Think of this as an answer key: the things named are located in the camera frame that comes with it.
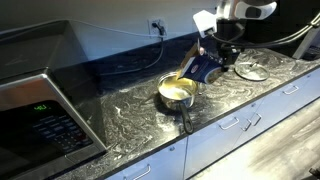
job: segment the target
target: kitchen counter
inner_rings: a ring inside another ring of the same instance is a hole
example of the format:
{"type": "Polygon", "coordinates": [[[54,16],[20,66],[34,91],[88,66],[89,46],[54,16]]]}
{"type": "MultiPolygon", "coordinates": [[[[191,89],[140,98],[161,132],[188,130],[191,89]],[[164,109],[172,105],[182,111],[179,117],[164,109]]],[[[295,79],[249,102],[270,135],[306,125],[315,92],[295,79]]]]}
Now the kitchen counter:
{"type": "MultiPolygon", "coordinates": [[[[105,61],[88,64],[100,78],[98,100],[108,152],[57,179],[105,179],[187,136],[181,114],[161,103],[157,83],[161,75],[178,68],[193,42],[166,43],[162,59],[151,68],[137,72],[102,76],[103,72],[109,72],[103,69],[110,67],[105,61]]],[[[150,51],[160,49],[152,47],[150,51]]],[[[195,131],[320,66],[320,60],[294,60],[268,49],[245,50],[236,64],[257,61],[270,71],[265,81],[244,80],[231,68],[213,84],[202,85],[202,94],[195,97],[194,105],[188,109],[195,131]]]]}

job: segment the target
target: drawer handle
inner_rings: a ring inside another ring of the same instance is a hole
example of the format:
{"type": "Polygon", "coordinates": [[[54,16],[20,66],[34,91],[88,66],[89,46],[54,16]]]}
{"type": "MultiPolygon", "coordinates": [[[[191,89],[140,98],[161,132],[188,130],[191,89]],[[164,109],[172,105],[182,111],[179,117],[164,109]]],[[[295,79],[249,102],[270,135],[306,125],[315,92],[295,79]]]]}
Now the drawer handle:
{"type": "Polygon", "coordinates": [[[257,122],[256,122],[256,123],[254,123],[254,125],[253,125],[253,126],[256,126],[256,125],[260,122],[260,120],[262,119],[261,114],[256,113],[256,115],[259,117],[259,119],[257,120],[257,122]]]}
{"type": "Polygon", "coordinates": [[[234,119],[235,119],[236,121],[235,121],[234,123],[230,124],[230,125],[227,126],[227,127],[222,127],[222,126],[219,124],[220,128],[223,129],[223,130],[227,130],[227,129],[231,128],[232,126],[234,126],[234,125],[236,125],[236,124],[238,124],[238,123],[240,122],[240,120],[239,120],[237,117],[234,117],[234,119]]]}
{"type": "Polygon", "coordinates": [[[252,124],[252,122],[249,119],[247,119],[247,121],[249,122],[249,124],[245,128],[241,128],[243,131],[248,131],[248,129],[250,128],[250,126],[252,124]]]}
{"type": "Polygon", "coordinates": [[[147,171],[146,172],[144,172],[143,174],[141,174],[141,175],[139,175],[139,176],[137,176],[137,177],[135,177],[135,178],[133,178],[132,180],[138,180],[138,179],[140,179],[140,178],[142,178],[143,176],[145,176],[145,175],[147,175],[147,174],[149,174],[150,172],[151,172],[151,166],[150,166],[150,164],[148,164],[147,165],[147,171]]]}
{"type": "Polygon", "coordinates": [[[293,88],[294,89],[292,91],[290,91],[290,92],[283,91],[283,93],[285,93],[286,95],[290,95],[290,94],[292,94],[292,93],[294,93],[294,92],[299,90],[298,86],[293,86],[293,88]]]}

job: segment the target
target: microwave display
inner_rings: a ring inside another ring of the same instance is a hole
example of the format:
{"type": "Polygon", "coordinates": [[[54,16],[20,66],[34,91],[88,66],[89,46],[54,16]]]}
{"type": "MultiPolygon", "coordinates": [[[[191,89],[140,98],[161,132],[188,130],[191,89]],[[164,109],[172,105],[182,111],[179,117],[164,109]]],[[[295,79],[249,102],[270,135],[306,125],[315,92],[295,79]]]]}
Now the microwave display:
{"type": "Polygon", "coordinates": [[[56,101],[2,111],[0,121],[0,179],[93,143],[56,101]]]}

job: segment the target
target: microwave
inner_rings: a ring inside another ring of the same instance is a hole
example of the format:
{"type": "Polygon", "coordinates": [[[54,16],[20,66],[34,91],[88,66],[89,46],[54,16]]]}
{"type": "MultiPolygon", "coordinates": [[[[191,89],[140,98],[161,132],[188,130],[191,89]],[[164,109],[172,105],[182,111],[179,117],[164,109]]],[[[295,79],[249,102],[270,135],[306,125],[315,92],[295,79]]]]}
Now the microwave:
{"type": "Polygon", "coordinates": [[[66,21],[0,37],[0,179],[45,179],[106,152],[86,56],[66,21]]]}

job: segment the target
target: electrical outlet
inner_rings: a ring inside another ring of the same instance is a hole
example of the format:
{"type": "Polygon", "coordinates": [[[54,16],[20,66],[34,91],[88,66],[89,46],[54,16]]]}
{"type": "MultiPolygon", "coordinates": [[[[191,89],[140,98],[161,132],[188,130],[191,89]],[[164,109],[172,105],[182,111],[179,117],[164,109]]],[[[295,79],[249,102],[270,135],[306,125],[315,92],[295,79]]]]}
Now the electrical outlet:
{"type": "Polygon", "coordinates": [[[153,27],[153,23],[159,24],[160,26],[163,26],[165,30],[167,30],[165,27],[164,20],[162,18],[148,19],[149,34],[154,35],[150,36],[150,38],[157,38],[157,36],[160,36],[159,29],[157,27],[153,27]]]}

